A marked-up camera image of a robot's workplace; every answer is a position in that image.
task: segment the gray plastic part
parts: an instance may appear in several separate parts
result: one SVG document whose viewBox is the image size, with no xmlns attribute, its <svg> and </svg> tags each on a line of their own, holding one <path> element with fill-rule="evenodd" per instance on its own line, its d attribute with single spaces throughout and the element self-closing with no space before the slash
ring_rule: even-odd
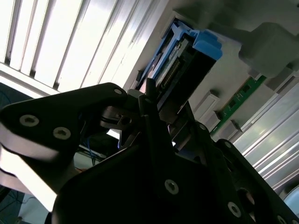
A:
<svg viewBox="0 0 299 224">
<path fill-rule="evenodd" d="M 278 92 L 293 76 L 293 70 L 286 67 L 276 77 L 265 81 L 265 85 Z"/>
<path fill-rule="evenodd" d="M 220 119 L 217 116 L 216 112 L 212 111 L 208 115 L 200 119 L 200 122 L 204 124 L 207 127 L 207 129 L 211 132 L 220 122 Z"/>
<path fill-rule="evenodd" d="M 224 128 L 218 131 L 217 135 L 219 139 L 230 140 L 238 131 L 238 127 L 230 120 Z"/>
<path fill-rule="evenodd" d="M 203 99 L 197 104 L 194 109 L 194 118 L 202 123 L 202 119 L 213 111 L 216 104 L 219 102 L 219 98 L 215 96 L 211 91 L 208 91 Z"/>
</svg>

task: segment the bolt head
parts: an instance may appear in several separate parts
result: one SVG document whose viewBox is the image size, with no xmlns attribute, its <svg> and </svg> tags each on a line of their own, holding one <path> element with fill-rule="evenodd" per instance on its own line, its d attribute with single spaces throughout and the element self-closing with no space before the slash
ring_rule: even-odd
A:
<svg viewBox="0 0 299 224">
<path fill-rule="evenodd" d="M 178 185 L 173 180 L 166 180 L 164 185 L 166 190 L 172 195 L 176 195 L 178 193 Z"/>
<path fill-rule="evenodd" d="M 19 122 L 23 126 L 34 127 L 38 125 L 39 119 L 34 115 L 26 114 L 20 117 Z"/>
<path fill-rule="evenodd" d="M 200 128 L 201 128 L 202 130 L 205 130 L 205 129 L 206 129 L 206 127 L 205 127 L 204 125 L 202 125 L 202 124 L 200 124 L 199 126 L 200 126 Z"/>
<path fill-rule="evenodd" d="M 119 89 L 114 89 L 114 92 L 116 92 L 117 94 L 122 94 L 122 92 Z"/>
<path fill-rule="evenodd" d="M 71 132 L 66 127 L 57 127 L 53 131 L 53 135 L 57 139 L 67 140 L 71 136 Z"/>
<path fill-rule="evenodd" d="M 277 219 L 278 219 L 279 223 L 286 224 L 286 221 L 281 216 L 277 216 Z"/>
<path fill-rule="evenodd" d="M 231 148 L 232 146 L 230 145 L 230 143 L 228 143 L 227 141 L 225 142 L 225 145 L 227 148 Z"/>
</svg>

